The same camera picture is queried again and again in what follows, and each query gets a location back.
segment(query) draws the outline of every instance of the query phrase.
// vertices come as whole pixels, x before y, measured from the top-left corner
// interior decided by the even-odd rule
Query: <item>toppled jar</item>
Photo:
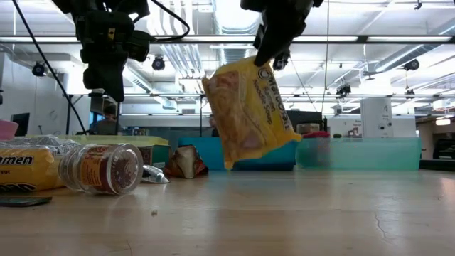
[[[141,182],[143,164],[141,152],[131,144],[88,144],[65,155],[59,175],[74,191],[123,195]]]

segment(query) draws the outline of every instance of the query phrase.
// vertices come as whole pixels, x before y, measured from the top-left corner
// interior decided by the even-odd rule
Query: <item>yellow snack bag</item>
[[[254,61],[251,57],[224,65],[211,79],[203,79],[227,169],[236,161],[259,159],[291,140],[301,140],[284,109],[269,63],[257,67]]]
[[[63,186],[58,177],[61,157],[44,146],[0,149],[0,192],[31,192]]]

